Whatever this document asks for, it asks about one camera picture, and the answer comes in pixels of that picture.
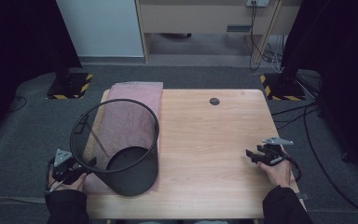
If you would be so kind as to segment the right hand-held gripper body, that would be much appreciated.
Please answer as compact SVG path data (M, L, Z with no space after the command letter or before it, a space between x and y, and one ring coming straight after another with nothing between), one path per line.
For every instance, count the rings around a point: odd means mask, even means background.
M288 155L282 150L282 146L292 146L291 140L285 140L277 136L273 136L262 140L263 145L258 145L257 150L263 153L262 162L268 166L274 166L285 160Z

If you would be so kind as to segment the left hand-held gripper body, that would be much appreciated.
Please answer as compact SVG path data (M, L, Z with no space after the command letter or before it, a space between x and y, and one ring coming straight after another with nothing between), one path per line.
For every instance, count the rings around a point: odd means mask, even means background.
M53 162L53 178L65 185L72 185L82 174L88 170L79 165L72 153L58 149Z

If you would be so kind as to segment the black mesh waste bin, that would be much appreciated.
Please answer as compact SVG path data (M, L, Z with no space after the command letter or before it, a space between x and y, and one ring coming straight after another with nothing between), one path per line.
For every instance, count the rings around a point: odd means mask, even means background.
M148 191L158 178L158 118L145 104L109 100L87 110L76 122L82 134L70 136L76 161L114 193L133 197ZM92 168L87 163L96 157Z

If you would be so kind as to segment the person's left hand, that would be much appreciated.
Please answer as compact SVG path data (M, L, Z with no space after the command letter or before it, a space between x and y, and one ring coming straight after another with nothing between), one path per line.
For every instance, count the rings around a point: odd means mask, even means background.
M82 174L73 184L65 185L65 184L60 184L58 181L56 181L53 178L52 173L49 173L48 188L50 189L50 191L67 190L67 189L81 191L83 189L83 183L86 177L87 177L86 174Z

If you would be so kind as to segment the person's right hand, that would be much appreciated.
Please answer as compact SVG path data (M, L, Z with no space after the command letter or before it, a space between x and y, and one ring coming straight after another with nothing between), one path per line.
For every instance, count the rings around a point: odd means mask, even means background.
M267 173L268 179L273 186L290 187L291 164L289 161L282 161L274 166L267 166L260 161L257 166Z

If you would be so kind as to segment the black yellow-striped stand base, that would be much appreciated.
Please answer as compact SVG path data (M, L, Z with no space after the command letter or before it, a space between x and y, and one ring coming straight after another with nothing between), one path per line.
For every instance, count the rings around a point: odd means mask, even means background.
M260 80L269 100L301 101L305 99L304 91L294 79L285 78L279 74L264 74Z
M93 75L72 73L68 78L56 77L47 92L48 99L79 99L88 89Z

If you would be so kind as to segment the black curtain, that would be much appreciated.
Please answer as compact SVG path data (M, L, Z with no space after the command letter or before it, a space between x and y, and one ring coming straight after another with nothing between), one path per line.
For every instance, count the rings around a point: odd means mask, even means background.
M0 0L0 122L22 82L55 72L72 86L79 65L57 0Z
M358 0L302 0L282 65L318 72L318 102L337 140L358 161Z

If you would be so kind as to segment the beige wooden desk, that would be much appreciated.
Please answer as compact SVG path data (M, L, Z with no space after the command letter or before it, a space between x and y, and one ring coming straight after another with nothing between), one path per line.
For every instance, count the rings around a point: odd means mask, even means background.
M242 34L255 63L272 35L288 35L303 0L269 0L247 7L247 0L135 0L145 55L152 34Z

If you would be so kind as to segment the white power strip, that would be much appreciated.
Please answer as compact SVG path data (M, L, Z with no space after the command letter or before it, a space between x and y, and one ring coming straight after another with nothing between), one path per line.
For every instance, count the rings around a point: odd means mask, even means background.
M269 5L269 0L247 0L247 7L267 7Z

